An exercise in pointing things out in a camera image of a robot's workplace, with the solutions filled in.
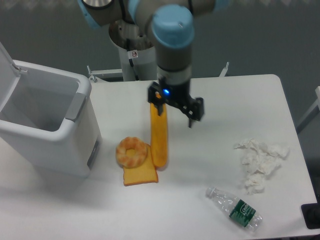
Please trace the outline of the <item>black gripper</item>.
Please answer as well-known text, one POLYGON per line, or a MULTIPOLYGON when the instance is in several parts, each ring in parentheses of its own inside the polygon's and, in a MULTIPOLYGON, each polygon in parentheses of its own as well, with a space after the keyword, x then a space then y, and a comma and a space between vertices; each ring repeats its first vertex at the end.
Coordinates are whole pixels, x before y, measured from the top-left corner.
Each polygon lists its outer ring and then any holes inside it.
POLYGON ((192 128, 194 122, 200 122, 204 116, 204 99, 202 97, 192 98, 190 95, 190 82, 178 85, 167 83, 167 78, 159 79, 148 87, 147 101, 157 109, 157 115, 161 116, 164 104, 180 109, 188 117, 188 127, 192 128))

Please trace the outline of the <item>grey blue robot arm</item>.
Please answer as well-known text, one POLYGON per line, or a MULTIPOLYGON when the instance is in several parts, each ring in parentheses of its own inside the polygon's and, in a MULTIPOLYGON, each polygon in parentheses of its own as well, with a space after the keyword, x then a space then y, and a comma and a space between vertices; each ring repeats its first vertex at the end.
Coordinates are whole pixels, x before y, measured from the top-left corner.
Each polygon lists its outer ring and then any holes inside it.
POLYGON ((192 98, 194 17, 219 11, 228 0, 80 0, 89 25, 102 27, 123 20, 133 24, 155 47, 157 82, 148 88, 148 102, 158 115, 163 104, 179 109, 192 125, 205 114, 204 100, 192 98))

